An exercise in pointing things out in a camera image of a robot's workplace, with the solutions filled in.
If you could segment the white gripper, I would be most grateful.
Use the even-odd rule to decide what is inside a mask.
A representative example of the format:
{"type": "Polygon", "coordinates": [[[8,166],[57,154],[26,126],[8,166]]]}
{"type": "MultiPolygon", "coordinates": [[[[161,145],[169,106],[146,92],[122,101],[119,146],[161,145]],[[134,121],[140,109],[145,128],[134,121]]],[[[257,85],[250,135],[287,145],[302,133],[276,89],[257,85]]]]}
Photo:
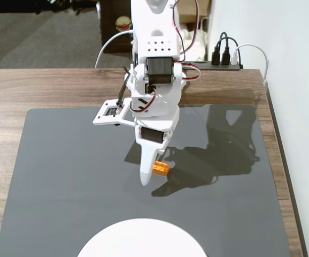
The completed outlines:
{"type": "Polygon", "coordinates": [[[158,161],[165,157],[179,115],[179,107],[174,107],[164,115],[135,119],[136,143],[141,146],[140,180],[143,186],[150,181],[157,155],[158,161]]]}

